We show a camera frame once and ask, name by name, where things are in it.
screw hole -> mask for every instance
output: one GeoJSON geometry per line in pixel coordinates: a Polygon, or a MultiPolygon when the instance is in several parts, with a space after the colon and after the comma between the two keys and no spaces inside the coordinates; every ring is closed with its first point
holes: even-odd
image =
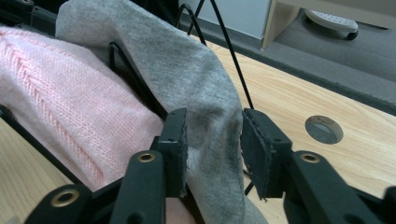
{"type": "Polygon", "coordinates": [[[137,158],[141,162],[154,161],[155,155],[151,153],[142,154],[137,158]]]}
{"type": "Polygon", "coordinates": [[[79,193],[76,189],[65,189],[56,194],[50,203],[54,207],[65,207],[73,203],[78,197],[79,193]]]}
{"type": "Polygon", "coordinates": [[[141,212],[133,213],[130,216],[128,216],[127,223],[128,224],[141,224],[141,223],[143,223],[144,216],[145,215],[141,212]]]}
{"type": "Polygon", "coordinates": [[[303,159],[303,161],[307,161],[307,162],[311,162],[311,163],[318,163],[320,162],[320,159],[312,154],[303,154],[301,156],[301,159],[303,159]]]}

white object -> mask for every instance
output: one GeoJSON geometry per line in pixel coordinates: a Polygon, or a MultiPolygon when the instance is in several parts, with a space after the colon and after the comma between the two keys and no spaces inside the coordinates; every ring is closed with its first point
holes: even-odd
{"type": "Polygon", "coordinates": [[[349,33],[358,32],[359,26],[353,20],[333,16],[322,12],[317,12],[314,10],[306,10],[305,14],[311,21],[314,21],[315,23],[326,28],[349,33]]]}

table surface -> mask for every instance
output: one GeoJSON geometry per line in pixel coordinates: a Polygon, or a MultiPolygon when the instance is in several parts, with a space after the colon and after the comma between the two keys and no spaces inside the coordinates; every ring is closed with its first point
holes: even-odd
{"type": "MultiPolygon", "coordinates": [[[[229,72],[248,107],[227,49],[211,45],[229,72]]],[[[324,156],[356,188],[383,195],[396,185],[396,118],[293,77],[273,67],[237,55],[255,109],[268,115],[291,139],[293,150],[310,150],[324,156]],[[305,121],[315,115],[335,120],[343,140],[322,144],[306,132],[305,121]]],[[[0,120],[0,223],[13,217],[23,221],[51,190],[68,183],[49,162],[0,120]]],[[[287,223],[281,199],[258,200],[248,196],[270,223],[287,223]]]]}

black plastic bracket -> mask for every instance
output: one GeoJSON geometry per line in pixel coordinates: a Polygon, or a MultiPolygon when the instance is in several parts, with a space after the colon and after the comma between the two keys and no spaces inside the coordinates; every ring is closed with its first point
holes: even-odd
{"type": "Polygon", "coordinates": [[[291,141],[262,112],[245,109],[241,135],[242,156],[259,197],[281,198],[283,169],[291,157],[291,141]]]}

brass insert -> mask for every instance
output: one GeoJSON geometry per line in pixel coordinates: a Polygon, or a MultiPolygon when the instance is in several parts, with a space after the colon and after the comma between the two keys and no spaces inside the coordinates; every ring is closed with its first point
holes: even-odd
{"type": "Polygon", "coordinates": [[[56,194],[50,204],[54,207],[65,207],[73,203],[79,197],[79,192],[76,189],[65,189],[56,194]]]}
{"type": "Polygon", "coordinates": [[[311,163],[320,162],[320,159],[317,156],[315,156],[313,154],[307,154],[307,153],[301,155],[301,159],[303,159],[303,161],[311,162],[311,163]]]}
{"type": "Polygon", "coordinates": [[[150,162],[150,161],[155,160],[155,155],[151,154],[151,153],[145,153],[145,154],[139,155],[139,157],[137,159],[141,162],[150,162]]]}

